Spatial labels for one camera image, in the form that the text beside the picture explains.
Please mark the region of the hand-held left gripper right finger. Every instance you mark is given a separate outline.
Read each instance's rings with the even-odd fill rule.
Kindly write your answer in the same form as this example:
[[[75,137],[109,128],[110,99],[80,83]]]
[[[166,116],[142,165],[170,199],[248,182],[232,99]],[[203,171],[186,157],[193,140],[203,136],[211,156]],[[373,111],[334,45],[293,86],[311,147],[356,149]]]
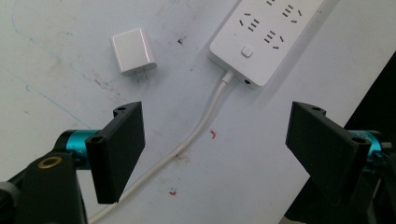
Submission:
[[[392,143],[377,131],[346,130],[320,107],[291,106],[286,145],[332,205],[349,203],[361,173],[386,164]]]

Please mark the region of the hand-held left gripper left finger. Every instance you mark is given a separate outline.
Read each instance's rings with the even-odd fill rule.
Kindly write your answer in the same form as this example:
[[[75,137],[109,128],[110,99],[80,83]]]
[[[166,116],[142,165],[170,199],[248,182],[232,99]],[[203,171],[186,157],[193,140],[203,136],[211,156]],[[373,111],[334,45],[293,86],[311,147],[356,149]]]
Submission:
[[[79,170],[92,172],[97,201],[120,200],[126,184],[145,148],[142,104],[121,105],[101,130],[68,130],[55,143],[57,152],[72,156]]]

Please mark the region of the white charger plug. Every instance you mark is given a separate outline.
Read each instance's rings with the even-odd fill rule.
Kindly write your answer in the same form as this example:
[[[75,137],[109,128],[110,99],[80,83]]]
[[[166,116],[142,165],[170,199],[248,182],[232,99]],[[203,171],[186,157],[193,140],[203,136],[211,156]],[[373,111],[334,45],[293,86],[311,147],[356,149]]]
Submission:
[[[139,74],[148,77],[147,71],[157,66],[150,41],[142,28],[113,35],[110,38],[116,63],[124,76],[134,75],[139,80]]]

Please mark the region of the white power strip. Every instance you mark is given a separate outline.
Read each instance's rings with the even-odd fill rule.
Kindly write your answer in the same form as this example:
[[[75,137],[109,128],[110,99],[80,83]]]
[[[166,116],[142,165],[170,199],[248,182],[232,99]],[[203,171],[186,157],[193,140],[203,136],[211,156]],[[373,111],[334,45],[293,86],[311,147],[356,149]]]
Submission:
[[[324,0],[241,0],[209,45],[209,59],[251,89],[264,86]]]

